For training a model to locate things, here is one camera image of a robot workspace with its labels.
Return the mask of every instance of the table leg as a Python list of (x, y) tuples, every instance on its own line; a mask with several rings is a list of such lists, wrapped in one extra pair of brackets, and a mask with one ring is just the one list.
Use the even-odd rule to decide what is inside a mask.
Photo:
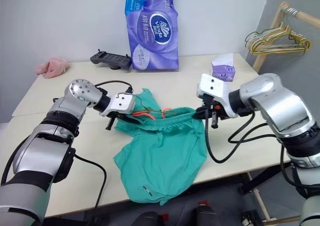
[[(290, 162), (287, 162), (284, 164), (284, 167), (287, 168), (290, 166), (290, 164), (291, 164)], [(247, 194), (249, 192), (252, 192), (252, 190), (254, 190), (256, 187), (258, 187), (259, 185), (261, 185), (262, 183), (264, 183), (268, 179), (270, 179), (273, 176), (275, 176), (276, 174), (278, 174), (280, 171), (281, 171), (280, 165), (268, 167), (266, 170), (264, 170), (262, 173), (260, 173), (254, 179), (243, 184), (239, 188), (239, 192), (243, 195)]]

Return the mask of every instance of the green fabric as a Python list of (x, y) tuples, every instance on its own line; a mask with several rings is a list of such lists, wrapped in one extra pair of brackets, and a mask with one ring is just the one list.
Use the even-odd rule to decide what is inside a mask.
[[(160, 110), (148, 89), (138, 96), (144, 106)], [(138, 98), (135, 102), (134, 111), (144, 109)], [(206, 160), (204, 125), (192, 118), (195, 110), (184, 107), (168, 112), (172, 114), (166, 114), (166, 119), (152, 112), (156, 120), (141, 116), (136, 117), (141, 124), (119, 120), (116, 125), (116, 130), (133, 137), (114, 157), (132, 201), (163, 205), (191, 186)]]

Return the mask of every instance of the white table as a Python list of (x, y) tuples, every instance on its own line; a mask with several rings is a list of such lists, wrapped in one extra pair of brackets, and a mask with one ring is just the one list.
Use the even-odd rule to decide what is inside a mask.
[[(63, 96), (65, 87), (75, 78), (85, 78), (93, 83), (107, 80), (124, 80), (132, 83), (135, 93), (141, 88), (149, 88), (159, 105), (164, 107), (199, 107), (201, 100), (196, 97), (197, 82), (201, 73), (209, 73), (211, 60), (215, 55), (180, 57), (179, 72), (130, 72), (112, 71), (91, 63), (74, 63), (63, 75), (44, 79), (39, 76), (26, 93), (13, 113), (7, 129), (0, 137), (0, 172), (16, 146), (32, 132), (51, 107), (52, 98)], [(258, 76), (257, 73), (239, 55), (234, 55), (235, 79), (230, 86), (238, 88), (242, 83)], [(127, 87), (121, 84), (108, 84), (104, 87), (109, 93), (117, 93)], [(218, 129), (210, 130), (210, 143), (217, 158), (227, 155), (234, 144), (227, 138), (248, 118), (237, 118), (219, 122)], [(79, 156), (101, 164), (108, 170), (108, 179), (99, 205), (128, 200), (128, 195), (120, 179), (120, 171), (113, 157), (131, 141), (129, 136), (115, 130), (106, 131), (108, 118), (98, 112), (87, 109), (80, 134), (72, 147)], [(263, 123), (257, 114), (252, 127)], [(271, 133), (268, 127), (257, 130), (254, 135)], [(194, 183), (209, 181), (246, 171), (268, 167), (279, 163), (280, 145), (274, 138), (265, 138), (242, 144), (236, 153), (224, 164), (216, 164), (209, 157), (199, 171)], [(97, 199), (103, 174), (95, 166), (74, 159), (68, 177), (52, 186), (51, 197), (46, 216), (54, 216), (92, 208)]]

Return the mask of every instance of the black cable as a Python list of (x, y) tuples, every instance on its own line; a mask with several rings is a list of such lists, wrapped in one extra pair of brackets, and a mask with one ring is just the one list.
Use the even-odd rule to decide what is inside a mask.
[(285, 180), (291, 184), (292, 186), (295, 187), (299, 187), (299, 188), (304, 188), (304, 189), (320, 189), (320, 185), (306, 185), (306, 184), (301, 184), (301, 183), (297, 183), (292, 181), (285, 170), (285, 165), (284, 165), (284, 154), (285, 154), (285, 147), (282, 145), (281, 147), (281, 154), (280, 154), (280, 169), (281, 169), (281, 173), (283, 175), (283, 177), (285, 178)]
[(87, 160), (87, 159), (84, 159), (84, 158), (82, 158), (82, 157), (80, 157), (80, 156), (78, 156), (78, 155), (76, 155), (76, 154), (74, 155), (74, 157), (77, 158), (77, 159), (79, 159), (79, 160), (81, 160), (81, 161), (83, 161), (83, 162), (87, 162), (87, 163), (90, 163), (90, 164), (92, 164), (92, 165), (97, 166), (98, 168), (100, 168), (100, 169), (103, 171), (103, 174), (104, 174), (103, 183), (102, 183), (102, 186), (101, 186), (101, 189), (100, 189), (98, 198), (97, 198), (97, 200), (96, 200), (95, 206), (94, 206), (94, 208), (93, 208), (93, 212), (92, 212), (91, 218), (90, 218), (90, 220), (88, 221), (88, 223), (86, 224), (87, 226), (90, 226), (91, 223), (92, 223), (92, 220), (94, 219), (94, 216), (95, 216), (95, 214), (96, 214), (97, 207), (98, 207), (98, 204), (99, 204), (99, 201), (100, 201), (100, 198), (101, 198), (101, 195), (102, 195), (104, 186), (105, 186), (106, 181), (107, 181), (107, 172), (106, 172), (106, 170), (105, 170), (101, 165), (99, 165), (99, 164), (97, 164), (97, 163), (95, 163), (95, 162), (92, 162), (92, 161), (89, 161), (89, 160)]
[(129, 91), (127, 91), (127, 92), (128, 93), (132, 93), (133, 92), (133, 87), (129, 82), (120, 81), (120, 80), (111, 80), (111, 81), (106, 81), (106, 82), (100, 82), (98, 84), (95, 84), (95, 87), (98, 87), (98, 86), (101, 86), (101, 85), (104, 85), (104, 84), (108, 84), (108, 83), (123, 83), (123, 84), (126, 84), (126, 85), (129, 86), (129, 88), (128, 88)]
[[(213, 159), (214, 162), (216, 163), (224, 163), (226, 162), (234, 153), (235, 151), (237, 150), (237, 148), (240, 146), (241, 143), (243, 143), (243, 141), (245, 140), (245, 138), (250, 134), (252, 133), (253, 131), (257, 130), (258, 128), (261, 128), (261, 127), (264, 127), (264, 123), (263, 124), (260, 124), (258, 126), (255, 126), (253, 127), (252, 129), (250, 129), (239, 141), (238, 143), (236, 144), (236, 146), (233, 148), (233, 150), (224, 158), (224, 159), (216, 159), (215, 156), (212, 154), (212, 151), (211, 151), (211, 148), (210, 148), (210, 143), (209, 143), (209, 137), (208, 137), (208, 127), (209, 127), (209, 110), (206, 109), (205, 110), (205, 144), (206, 144), (206, 147), (207, 147), (207, 150), (209, 152), (209, 155), (210, 157)], [(251, 118), (249, 119), (249, 121), (247, 123), (245, 123), (243, 126), (242, 126), (242, 130), (250, 123), (252, 122), (254, 116), (251, 116)], [(273, 134), (270, 134), (269, 137), (276, 137), (275, 135)]]
[(235, 131), (233, 134), (231, 134), (231, 136), (228, 138), (228, 142), (229, 143), (238, 143), (238, 141), (232, 141), (231, 139), (233, 139), (235, 136), (237, 136), (242, 130), (244, 130), (255, 118), (255, 112), (252, 111), (251, 113), (251, 118), (244, 124), (242, 125), (237, 131)]
[(1, 177), (1, 184), (0, 185), (3, 185), (7, 182), (7, 177), (8, 177), (8, 173), (9, 173), (9, 170), (10, 170), (10, 167), (12, 165), (12, 162), (14, 161), (14, 158), (15, 158), (15, 155), (16, 153), (18, 152), (18, 150), (21, 148), (21, 146), (25, 143), (25, 141), (28, 139), (28, 137), (26, 137), (19, 145), (18, 147), (16, 147), (16, 149), (13, 151), (13, 153), (11, 154), (8, 162), (6, 162), (6, 165), (5, 165), (5, 168), (4, 168), (4, 171), (3, 171), (3, 174), (2, 174), (2, 177)]
[[(268, 126), (267, 123), (263, 123), (263, 124), (260, 124), (261, 127), (264, 127), (264, 126)], [(231, 139), (233, 139), (236, 135), (238, 135), (239, 132), (241, 132), (243, 129), (244, 129), (244, 125), (239, 128), (236, 132), (234, 132), (229, 138), (228, 138), (228, 142), (229, 143), (238, 143), (239, 141), (232, 141)], [(244, 140), (242, 143), (244, 142), (251, 142), (251, 141), (254, 141), (254, 140), (257, 140), (257, 139), (260, 139), (260, 138), (264, 138), (264, 137), (273, 137), (273, 134), (264, 134), (264, 135), (260, 135), (260, 136), (257, 136), (257, 137), (252, 137), (252, 138), (249, 138), (249, 139), (246, 139)]]

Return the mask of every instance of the purple tissue package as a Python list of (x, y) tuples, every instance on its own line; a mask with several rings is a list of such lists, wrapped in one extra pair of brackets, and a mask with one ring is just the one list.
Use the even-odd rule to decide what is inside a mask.
[(178, 14), (173, 0), (126, 0), (125, 17), (136, 70), (176, 70)]

